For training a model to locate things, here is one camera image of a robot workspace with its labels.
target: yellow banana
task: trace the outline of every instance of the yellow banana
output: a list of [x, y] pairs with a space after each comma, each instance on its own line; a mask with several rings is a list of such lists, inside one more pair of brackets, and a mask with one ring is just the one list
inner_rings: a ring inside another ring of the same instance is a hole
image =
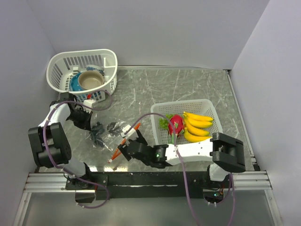
[[198, 114], [193, 114], [188, 112], [184, 112], [184, 114], [197, 121], [213, 121], [213, 118], [209, 116], [203, 116], [203, 115], [198, 115]]
[[194, 127], [208, 128], [208, 127], [212, 126], [212, 122], [210, 122], [210, 121], [197, 121], [197, 120], [194, 120], [194, 119], [192, 119], [190, 117], [187, 117], [186, 115], [184, 115], [184, 117]]
[[188, 140], [189, 142], [192, 142], [192, 143], [204, 141], [204, 140], [211, 138], [211, 137], [199, 137], [199, 136], [192, 135], [191, 133], [188, 132], [186, 127], [185, 127], [185, 131], [184, 131], [184, 137], [186, 140]]
[[189, 133], [192, 133], [194, 135], [197, 136], [208, 136], [209, 132], [206, 130], [202, 130], [202, 129], [198, 129], [196, 127], [193, 127], [188, 120], [186, 119], [186, 117], [184, 117], [184, 122], [185, 122], [185, 126], [187, 127], [187, 130]]

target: white basket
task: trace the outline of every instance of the white basket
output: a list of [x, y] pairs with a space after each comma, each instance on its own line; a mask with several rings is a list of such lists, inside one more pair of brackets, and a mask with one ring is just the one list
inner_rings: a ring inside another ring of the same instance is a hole
[[[178, 114], [183, 115], [183, 112], [190, 112], [194, 114], [200, 114], [205, 116], [210, 116], [214, 118], [213, 125], [207, 130], [210, 134], [221, 132], [222, 133], [222, 125], [217, 116], [216, 110], [210, 100], [200, 99], [200, 100], [183, 100], [183, 101], [175, 101], [175, 102], [167, 102], [154, 104], [150, 108], [150, 112], [159, 113], [162, 115], [167, 114]], [[168, 134], [167, 129], [161, 129], [159, 126], [159, 119], [161, 117], [157, 115], [151, 115], [151, 125], [152, 131], [154, 134], [155, 142], [157, 145], [168, 144], [170, 141], [170, 135]], [[177, 138], [177, 144], [188, 144], [183, 135], [180, 135]]]
[[[96, 65], [104, 70], [105, 83], [94, 89], [69, 91], [71, 78], [78, 72], [86, 71], [87, 65]], [[83, 102], [88, 94], [97, 89], [107, 90], [112, 94], [117, 85], [117, 58], [109, 49], [96, 49], [59, 53], [51, 58], [46, 72], [47, 82], [57, 92], [70, 92], [78, 101]], [[97, 102], [105, 100], [105, 93], [94, 93], [91, 97]]]

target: marble surface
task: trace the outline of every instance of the marble surface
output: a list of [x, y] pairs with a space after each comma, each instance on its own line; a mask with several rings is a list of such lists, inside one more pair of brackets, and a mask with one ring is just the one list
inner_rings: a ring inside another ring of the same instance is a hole
[[[210, 69], [179, 69], [179, 68], [130, 68], [119, 69], [117, 87], [113, 93], [113, 104], [106, 110], [94, 112], [91, 125], [97, 121], [105, 128], [111, 122], [116, 122], [122, 128], [132, 124], [142, 114], [149, 113], [156, 103], [209, 99], [216, 108], [223, 132], [242, 140], [245, 144], [246, 169], [253, 170], [249, 148], [243, 132], [241, 120], [231, 92], [225, 71]], [[108, 104], [108, 97], [97, 106]], [[146, 117], [141, 121], [140, 131], [149, 145], [154, 145], [151, 119]], [[92, 171], [181, 171], [179, 165], [156, 169], [145, 166], [138, 160], [127, 161], [122, 155], [112, 163], [108, 163], [121, 138], [106, 131], [101, 138], [104, 147], [94, 144], [88, 131], [73, 126], [71, 121], [64, 125], [69, 140], [72, 155], [84, 161]], [[206, 170], [210, 162], [186, 163], [188, 171]], [[41, 168], [40, 172], [54, 172], [55, 169]]]

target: purple cable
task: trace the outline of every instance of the purple cable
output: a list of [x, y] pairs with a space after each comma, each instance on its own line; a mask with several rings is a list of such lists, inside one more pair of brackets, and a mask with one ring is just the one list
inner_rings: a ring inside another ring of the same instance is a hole
[[219, 203], [217, 203], [217, 205], [223, 203], [223, 202], [227, 199], [227, 197], [229, 196], [229, 193], [230, 193], [231, 185], [232, 185], [232, 181], [231, 181], [231, 178], [230, 178], [230, 176], [229, 176], [229, 187], [228, 187], [227, 194], [226, 194], [226, 196], [223, 198], [223, 200], [221, 200]]
[[233, 216], [234, 216], [234, 212], [235, 212], [235, 186], [234, 186], [234, 179], [233, 179], [232, 173], [230, 173], [230, 180], [231, 180], [231, 184], [232, 184], [233, 207], [232, 207], [232, 213], [231, 213], [231, 217], [230, 217], [228, 226], [231, 225], [232, 220], [233, 220]]
[[106, 199], [105, 199], [101, 204], [99, 204], [99, 205], [97, 205], [97, 206], [85, 206], [85, 205], [82, 205], [82, 204], [79, 203], [79, 206], [81, 206], [81, 207], [83, 207], [83, 208], [86, 208], [86, 209], [96, 209], [96, 208], [98, 208], [98, 207], [103, 206], [103, 205], [109, 200], [109, 198], [110, 198], [109, 190], [108, 190], [107, 187], [104, 186], [104, 185], [101, 185], [101, 184], [98, 184], [98, 183], [94, 183], [94, 182], [91, 182], [91, 181], [88, 181], [88, 180], [84, 180], [84, 179], [82, 179], [82, 178], [76, 176], [76, 175], [75, 175], [74, 173], [72, 173], [71, 171], [69, 171], [69, 170], [67, 170], [67, 169], [64, 169], [64, 168], [61, 167], [61, 166], [58, 166], [58, 165], [55, 163], [55, 161], [54, 161], [54, 159], [53, 159], [53, 157], [52, 157], [52, 155], [51, 155], [51, 153], [50, 153], [50, 150], [49, 150], [49, 146], [48, 146], [48, 142], [47, 142], [47, 137], [46, 137], [46, 127], [47, 127], [47, 125], [49, 124], [49, 119], [51, 119], [51, 117], [52, 117], [52, 115], [54, 114], [54, 112], [57, 110], [57, 108], [59, 108], [59, 106], [61, 106], [61, 105], [63, 105], [63, 104], [75, 103], [75, 104], [77, 104], [77, 105], [83, 106], [83, 107], [85, 107], [85, 108], [88, 108], [88, 109], [91, 109], [91, 110], [94, 110], [94, 111], [103, 111], [103, 110], [108, 109], [108, 108], [112, 105], [112, 102], [113, 102], [112, 96], [111, 96], [111, 94], [110, 94], [108, 91], [106, 91], [106, 90], [96, 90], [95, 92], [99, 92], [99, 91], [105, 92], [105, 93], [107, 93], [107, 94], [109, 95], [110, 100], [111, 100], [109, 106], [107, 106], [107, 107], [105, 107], [105, 108], [103, 108], [103, 109], [98, 109], [98, 108], [91, 108], [91, 107], [85, 106], [85, 105], [83, 105], [82, 103], [79, 103], [79, 102], [76, 102], [76, 101], [71, 101], [71, 100], [63, 101], [63, 102], [59, 103], [59, 104], [58, 104], [58, 105], [50, 112], [50, 114], [49, 114], [49, 116], [48, 116], [48, 118], [47, 118], [47, 120], [46, 120], [46, 122], [45, 122], [45, 125], [44, 125], [44, 127], [43, 127], [43, 140], [44, 140], [44, 144], [45, 144], [45, 149], [46, 149], [46, 151], [47, 151], [48, 157], [49, 157], [51, 163], [53, 164], [53, 166], [54, 166], [55, 168], [57, 168], [57, 169], [62, 169], [63, 171], [65, 171], [66, 173], [68, 173], [68, 174], [70, 174], [70, 175], [74, 175], [76, 179], [78, 179], [78, 180], [80, 180], [80, 181], [82, 181], [82, 182], [85, 182], [85, 183], [88, 183], [88, 184], [91, 184], [91, 185], [95, 185], [95, 186], [102, 187], [102, 188], [105, 189], [105, 191], [107, 192], [107, 197], [106, 197]]
[[189, 206], [189, 208], [190, 208], [190, 211], [191, 211], [191, 214], [192, 214], [194, 220], [196, 221], [197, 225], [200, 226], [201, 223], [199, 222], [199, 219], [198, 219], [198, 217], [197, 217], [197, 215], [196, 215], [196, 213], [195, 213], [195, 211], [194, 211], [194, 209], [193, 209], [193, 206], [192, 206], [192, 204], [191, 204], [191, 201], [190, 201], [189, 190], [188, 190], [188, 182], [187, 182], [187, 176], [186, 176], [186, 169], [185, 169], [185, 165], [184, 165], [184, 160], [183, 160], [182, 156], [180, 155], [178, 149], [176, 148], [176, 139], [177, 139], [177, 135], [175, 134], [175, 127], [174, 127], [174, 125], [172, 124], [172, 122], [171, 122], [166, 116], [164, 116], [164, 115], [162, 115], [162, 114], [159, 114], [159, 113], [147, 113], [147, 114], [142, 115], [139, 119], [137, 119], [136, 122], [134, 122], [134, 124], [131, 126], [131, 128], [130, 128], [127, 132], [125, 132], [125, 135], [126, 135], [132, 128], [134, 128], [134, 126], [135, 126], [142, 118], [144, 118], [144, 117], [147, 116], [147, 115], [151, 115], [151, 114], [153, 114], [153, 115], [158, 115], [158, 116], [160, 116], [160, 117], [165, 118], [165, 119], [168, 121], [168, 123], [171, 125], [171, 127], [173, 128], [173, 134], [174, 134], [174, 148], [175, 148], [175, 151], [176, 151], [177, 155], [179, 156], [179, 160], [180, 160], [180, 162], [181, 162], [182, 169], [183, 169], [183, 176], [184, 176], [184, 184], [185, 184], [185, 192], [186, 192], [187, 203], [188, 203], [188, 206]]

